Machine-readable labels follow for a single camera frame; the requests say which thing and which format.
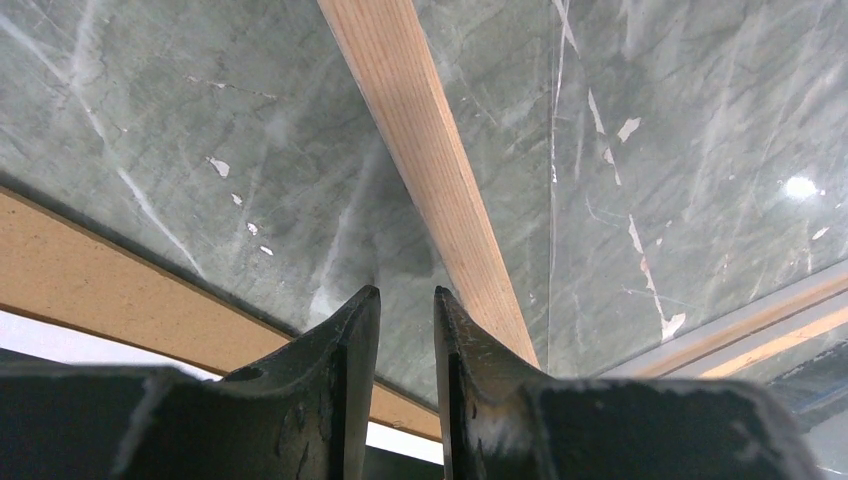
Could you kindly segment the wooden picture frame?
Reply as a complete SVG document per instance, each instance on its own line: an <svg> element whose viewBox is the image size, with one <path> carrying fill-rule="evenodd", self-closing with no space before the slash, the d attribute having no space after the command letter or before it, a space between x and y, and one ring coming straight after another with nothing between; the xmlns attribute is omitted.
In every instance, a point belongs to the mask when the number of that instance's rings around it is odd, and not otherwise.
<svg viewBox="0 0 848 480"><path fill-rule="evenodd" d="M510 351L548 371L554 18L541 165L545 350L538 353L413 5L324 1L320 8L463 305ZM598 374L726 377L846 326L847 257Z"/></svg>

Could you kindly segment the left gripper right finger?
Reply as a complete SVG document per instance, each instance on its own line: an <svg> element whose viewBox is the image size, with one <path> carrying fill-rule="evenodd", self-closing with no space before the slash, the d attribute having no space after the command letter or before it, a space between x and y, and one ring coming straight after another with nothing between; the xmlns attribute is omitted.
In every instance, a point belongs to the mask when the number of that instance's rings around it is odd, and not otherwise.
<svg viewBox="0 0 848 480"><path fill-rule="evenodd" d="M818 479L790 414L735 380L556 379L434 292L449 479Z"/></svg>

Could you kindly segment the clear acrylic sheet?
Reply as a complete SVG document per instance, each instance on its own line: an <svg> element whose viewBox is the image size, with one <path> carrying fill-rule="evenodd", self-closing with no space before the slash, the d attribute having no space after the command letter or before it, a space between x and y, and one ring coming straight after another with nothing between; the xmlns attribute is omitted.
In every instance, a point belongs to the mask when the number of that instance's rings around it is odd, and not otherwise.
<svg viewBox="0 0 848 480"><path fill-rule="evenodd" d="M845 2L553 18L549 373L604 372L846 259Z"/></svg>

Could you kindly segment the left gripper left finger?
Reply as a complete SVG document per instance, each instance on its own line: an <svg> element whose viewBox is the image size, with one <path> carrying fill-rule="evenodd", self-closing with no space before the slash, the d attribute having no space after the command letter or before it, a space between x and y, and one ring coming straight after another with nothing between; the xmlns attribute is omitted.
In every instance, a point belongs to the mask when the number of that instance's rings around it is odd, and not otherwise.
<svg viewBox="0 0 848 480"><path fill-rule="evenodd" d="M357 479L380 327L365 286L217 381L173 367L1 366L5 479Z"/></svg>

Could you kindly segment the glossy photo print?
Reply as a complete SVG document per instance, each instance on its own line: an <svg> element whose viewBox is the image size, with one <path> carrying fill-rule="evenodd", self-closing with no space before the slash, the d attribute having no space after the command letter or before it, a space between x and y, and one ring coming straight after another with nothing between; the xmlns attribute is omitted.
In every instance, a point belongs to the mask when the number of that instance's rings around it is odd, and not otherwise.
<svg viewBox="0 0 848 480"><path fill-rule="evenodd" d="M1 313L1 348L67 365L168 366L201 380L220 376L165 355L51 325L6 311ZM367 479L441 479L441 445L371 422L366 437Z"/></svg>

